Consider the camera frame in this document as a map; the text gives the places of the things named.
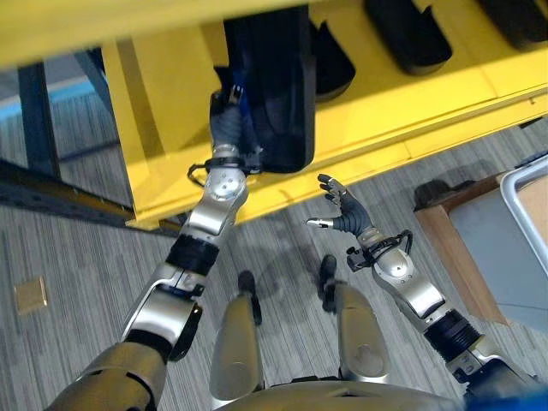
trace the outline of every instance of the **small tan object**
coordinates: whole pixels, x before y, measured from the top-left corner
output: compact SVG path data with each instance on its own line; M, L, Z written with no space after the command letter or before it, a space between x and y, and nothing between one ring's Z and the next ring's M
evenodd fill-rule
M44 279L34 278L25 283L15 285L15 301L19 315L29 314L48 305L45 294Z

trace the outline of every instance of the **black joint band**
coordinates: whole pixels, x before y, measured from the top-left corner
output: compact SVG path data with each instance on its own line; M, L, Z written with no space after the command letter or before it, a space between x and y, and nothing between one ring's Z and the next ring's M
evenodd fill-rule
M209 242L179 235L165 262L206 276L218 254L219 249Z
M167 364L171 350L173 349L165 338L143 330L131 330L125 341L128 343L139 343L154 348L161 355L164 364Z
M425 337L445 361L451 361L474 344L480 334L461 314L451 310L426 330Z

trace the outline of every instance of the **yellow metal frame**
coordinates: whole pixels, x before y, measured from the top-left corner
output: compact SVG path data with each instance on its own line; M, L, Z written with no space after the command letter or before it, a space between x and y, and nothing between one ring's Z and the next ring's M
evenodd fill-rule
M316 22L327 20L356 76L342 96L318 104L312 164L250 181L240 221L314 196L318 171L355 182L548 111L546 48L515 51L474 0L433 1L454 56L424 77L395 65L361 0L310 10ZM103 53L134 196L131 224L151 229L201 196L186 170L211 156L209 95L219 87L212 67L227 62L222 24L136 36Z

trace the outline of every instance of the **robot leg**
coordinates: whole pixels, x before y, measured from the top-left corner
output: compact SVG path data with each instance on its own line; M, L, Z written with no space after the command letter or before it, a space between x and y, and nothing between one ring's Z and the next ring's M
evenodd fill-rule
M345 283L336 283L335 309L342 379L386 383L390 361L366 297Z
M244 273L239 278L240 294L227 306L215 341L209 383L213 409L264 387L255 329L260 322L259 303L253 277L250 280L251 273ZM249 290L245 281L241 284L245 275L247 282L253 283L253 290Z

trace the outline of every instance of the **silver robot arm segment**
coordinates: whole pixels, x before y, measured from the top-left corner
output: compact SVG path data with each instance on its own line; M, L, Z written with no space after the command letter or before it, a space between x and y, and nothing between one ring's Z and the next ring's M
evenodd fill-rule
M353 271L371 267L375 282L384 289L414 328L444 358L456 380L468 384L467 396L500 398L519 396L542 385L522 371L488 337L480 335L409 257L413 236L404 230L387 237L373 226L366 209L337 180L320 175L325 196L340 206L336 218L311 218L309 225L339 229L356 236L359 249L350 248L348 265ZM406 250L399 248L407 237Z
M202 309L195 301L219 248L247 199L241 170L240 112L211 102L213 157L198 205L128 315L121 341L106 349L50 405L49 410L153 410L164 388L168 360L190 349Z

